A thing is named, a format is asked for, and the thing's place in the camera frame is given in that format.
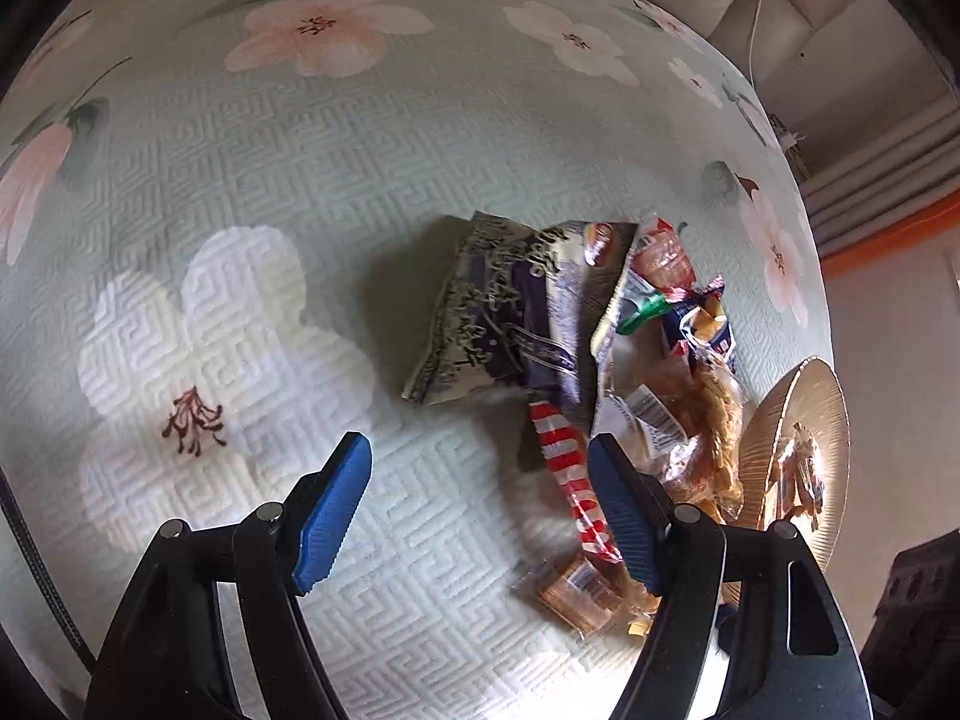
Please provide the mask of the small clear pastry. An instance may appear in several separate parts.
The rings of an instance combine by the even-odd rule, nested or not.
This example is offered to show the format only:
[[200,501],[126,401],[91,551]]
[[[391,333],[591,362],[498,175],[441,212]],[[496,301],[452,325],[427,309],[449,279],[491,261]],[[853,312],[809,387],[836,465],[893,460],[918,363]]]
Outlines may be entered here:
[[512,591],[581,639],[620,626],[628,637],[644,640],[659,609],[659,600],[625,567],[592,561],[583,553],[540,562],[514,583]]

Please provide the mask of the red striped biscuit bag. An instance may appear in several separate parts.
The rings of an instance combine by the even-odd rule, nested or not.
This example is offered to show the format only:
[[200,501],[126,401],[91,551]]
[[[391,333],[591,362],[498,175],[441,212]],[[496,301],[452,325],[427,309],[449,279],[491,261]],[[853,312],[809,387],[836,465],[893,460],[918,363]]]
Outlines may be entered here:
[[[562,489],[581,548],[619,564],[620,551],[587,474],[587,436],[558,406],[529,403],[545,465]],[[599,401],[594,433],[615,437],[636,470],[654,476],[679,504],[700,507],[718,523],[742,512],[739,473],[743,403],[740,385],[719,358],[658,362],[628,395]]]

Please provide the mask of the red clear snack packet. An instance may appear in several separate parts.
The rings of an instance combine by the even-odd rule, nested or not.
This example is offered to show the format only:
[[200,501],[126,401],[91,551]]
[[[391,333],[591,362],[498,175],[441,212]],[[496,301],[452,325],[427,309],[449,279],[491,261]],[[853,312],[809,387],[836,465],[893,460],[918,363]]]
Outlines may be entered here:
[[659,215],[636,226],[612,296],[597,323],[590,351],[599,353],[615,335],[628,337],[693,293],[697,273],[680,232]]

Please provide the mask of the dark seaweed snack packet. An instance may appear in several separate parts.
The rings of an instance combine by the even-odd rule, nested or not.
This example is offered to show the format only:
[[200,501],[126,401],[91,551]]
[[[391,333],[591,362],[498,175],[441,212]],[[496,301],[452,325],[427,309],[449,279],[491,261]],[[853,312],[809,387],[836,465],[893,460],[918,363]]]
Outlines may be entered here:
[[438,405],[491,387],[594,418],[638,226],[563,221],[534,229],[478,211],[455,251],[405,400]]

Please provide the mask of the blue cracker snack packet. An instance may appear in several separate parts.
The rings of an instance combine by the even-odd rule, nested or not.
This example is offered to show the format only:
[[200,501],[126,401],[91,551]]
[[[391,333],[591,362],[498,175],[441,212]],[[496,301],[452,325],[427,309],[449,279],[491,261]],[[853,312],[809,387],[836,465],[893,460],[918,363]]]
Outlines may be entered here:
[[669,356],[711,355],[737,374],[737,342],[724,307],[726,281],[721,277],[667,294],[669,309],[662,316],[665,351]]

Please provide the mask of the round gold ribbed tray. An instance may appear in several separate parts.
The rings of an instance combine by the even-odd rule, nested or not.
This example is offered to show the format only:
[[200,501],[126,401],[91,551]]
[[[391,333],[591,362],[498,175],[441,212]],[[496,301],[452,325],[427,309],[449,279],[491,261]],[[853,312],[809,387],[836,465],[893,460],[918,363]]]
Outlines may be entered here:
[[766,395],[740,439],[737,527],[763,532],[784,518],[820,567],[832,561],[850,481],[850,422],[828,362],[809,358]]

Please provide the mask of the floral green quilted bedspread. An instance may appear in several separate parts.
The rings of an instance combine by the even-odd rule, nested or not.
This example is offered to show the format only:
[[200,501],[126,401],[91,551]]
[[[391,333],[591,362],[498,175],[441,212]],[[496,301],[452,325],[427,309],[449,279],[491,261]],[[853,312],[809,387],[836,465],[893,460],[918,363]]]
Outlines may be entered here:
[[2,104],[2,465],[76,626],[156,528],[348,431],[373,479],[302,609],[355,718],[602,718],[635,663],[517,593],[573,546],[526,399],[402,395],[475,213],[674,223],[761,398],[832,352],[750,85],[633,0],[73,0]]

